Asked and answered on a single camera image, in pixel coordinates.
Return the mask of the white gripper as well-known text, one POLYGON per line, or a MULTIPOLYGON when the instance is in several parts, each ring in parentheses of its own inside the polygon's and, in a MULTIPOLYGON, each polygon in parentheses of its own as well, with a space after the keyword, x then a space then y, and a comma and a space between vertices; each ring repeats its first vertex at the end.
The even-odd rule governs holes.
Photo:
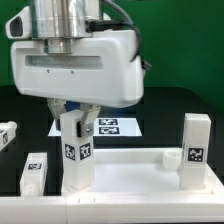
POLYGON ((90 137, 99 105, 128 107, 143 96, 138 31, 122 22, 101 20, 83 5, 33 5, 8 20, 5 30, 13 41, 15 86, 48 98, 57 130, 66 101, 81 103, 78 136, 90 137))

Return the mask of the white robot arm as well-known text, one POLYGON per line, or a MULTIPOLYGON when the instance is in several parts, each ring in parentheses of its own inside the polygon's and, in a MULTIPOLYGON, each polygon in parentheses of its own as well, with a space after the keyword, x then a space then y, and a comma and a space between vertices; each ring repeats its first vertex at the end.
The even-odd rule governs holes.
POLYGON ((78 102, 81 137, 93 133, 102 106, 128 107, 143 95, 139 31, 128 15, 105 19, 102 2, 118 8, 111 0, 30 0, 5 25, 19 92, 47 98, 55 118, 65 101, 78 102))

